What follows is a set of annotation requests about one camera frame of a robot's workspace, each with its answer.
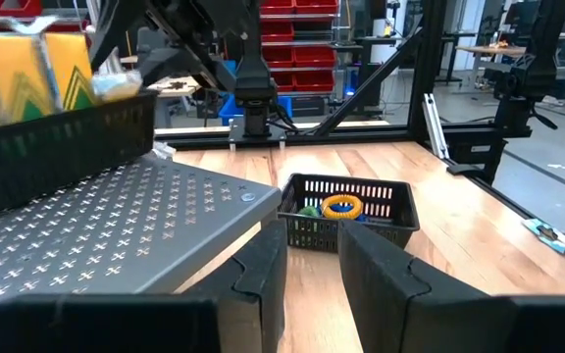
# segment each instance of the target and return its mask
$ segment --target black plastic basket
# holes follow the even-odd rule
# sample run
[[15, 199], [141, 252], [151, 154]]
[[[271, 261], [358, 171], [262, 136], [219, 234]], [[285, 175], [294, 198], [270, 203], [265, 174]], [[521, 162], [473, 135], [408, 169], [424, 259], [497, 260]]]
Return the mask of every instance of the black plastic basket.
[[406, 182], [343, 176], [292, 175], [282, 192], [279, 216], [286, 219], [290, 246], [337, 251], [337, 220], [297, 215], [306, 206], [320, 207], [336, 194], [357, 196], [368, 218], [363, 225], [404, 248], [420, 229], [411, 186]]
[[157, 94], [0, 126], [0, 212], [149, 152]]

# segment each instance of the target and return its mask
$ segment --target red storage bin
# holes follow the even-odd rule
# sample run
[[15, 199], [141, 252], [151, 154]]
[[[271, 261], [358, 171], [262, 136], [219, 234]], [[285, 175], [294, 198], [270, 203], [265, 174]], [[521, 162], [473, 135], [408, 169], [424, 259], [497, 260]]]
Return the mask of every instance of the red storage bin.
[[293, 23], [261, 23], [261, 35], [264, 42], [290, 42], [293, 40]]
[[263, 58], [270, 68], [293, 67], [293, 49], [290, 47], [263, 47]]
[[334, 50], [327, 46], [295, 47], [293, 63], [298, 68], [333, 68]]
[[264, 0], [261, 2], [261, 15], [293, 14], [293, 0]]
[[43, 6], [40, 0], [19, 0], [20, 9], [2, 9], [5, 0], [0, 0], [0, 17], [31, 18], [40, 16]]
[[293, 87], [302, 92], [330, 92], [334, 88], [334, 73], [330, 71], [295, 73]]
[[293, 90], [292, 73], [272, 73], [272, 78], [279, 87], [279, 92], [290, 92]]
[[294, 0], [298, 14], [336, 14], [337, 0]]

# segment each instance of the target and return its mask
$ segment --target gray perforated metal platform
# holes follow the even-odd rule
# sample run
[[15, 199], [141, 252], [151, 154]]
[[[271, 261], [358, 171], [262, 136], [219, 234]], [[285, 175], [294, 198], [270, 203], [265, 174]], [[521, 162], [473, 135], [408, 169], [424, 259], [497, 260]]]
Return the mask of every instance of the gray perforated metal platform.
[[0, 300], [172, 292], [280, 202], [271, 186], [142, 157], [0, 217]]

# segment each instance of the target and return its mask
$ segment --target yellow ring toy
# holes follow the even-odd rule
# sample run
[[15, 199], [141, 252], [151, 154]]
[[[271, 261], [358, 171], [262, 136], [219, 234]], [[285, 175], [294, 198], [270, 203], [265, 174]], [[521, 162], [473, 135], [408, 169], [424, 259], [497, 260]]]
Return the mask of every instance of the yellow ring toy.
[[[352, 210], [348, 212], [337, 212], [331, 209], [332, 205], [345, 203], [352, 205]], [[322, 202], [322, 215], [333, 220], [356, 220], [363, 213], [363, 202], [358, 197], [352, 195], [333, 195]]]

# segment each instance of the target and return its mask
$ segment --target yellow box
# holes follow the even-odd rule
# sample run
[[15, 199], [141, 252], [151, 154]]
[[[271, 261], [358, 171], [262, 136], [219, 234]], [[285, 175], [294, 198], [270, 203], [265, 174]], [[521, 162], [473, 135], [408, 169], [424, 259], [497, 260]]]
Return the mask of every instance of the yellow box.
[[85, 37], [46, 33], [43, 40], [0, 34], [0, 126], [95, 104]]

